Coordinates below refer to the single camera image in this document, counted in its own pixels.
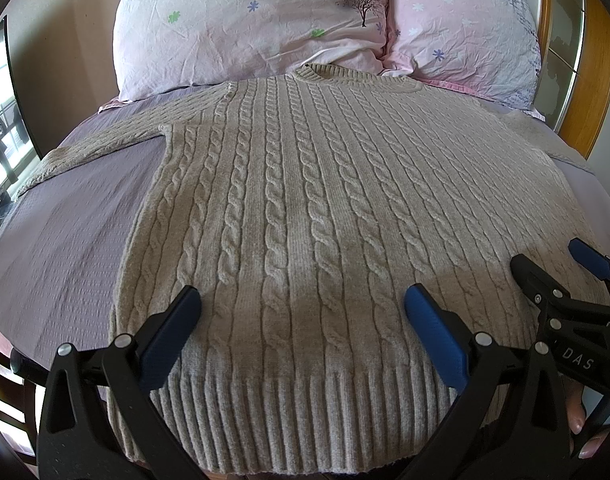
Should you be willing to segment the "person right hand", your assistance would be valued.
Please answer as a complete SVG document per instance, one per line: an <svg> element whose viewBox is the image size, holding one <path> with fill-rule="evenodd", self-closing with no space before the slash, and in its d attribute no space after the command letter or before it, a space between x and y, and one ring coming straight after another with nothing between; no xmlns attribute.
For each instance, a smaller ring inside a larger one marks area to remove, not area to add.
<svg viewBox="0 0 610 480"><path fill-rule="evenodd" d="M580 434L586 421L586 414L582 407L582 390L584 390L584 387L579 382L574 382L574 380L566 380L564 390L568 428L570 428L572 434ZM581 460L591 458L597 453L609 433L610 430L605 429L589 439L578 451L578 457Z"/></svg>

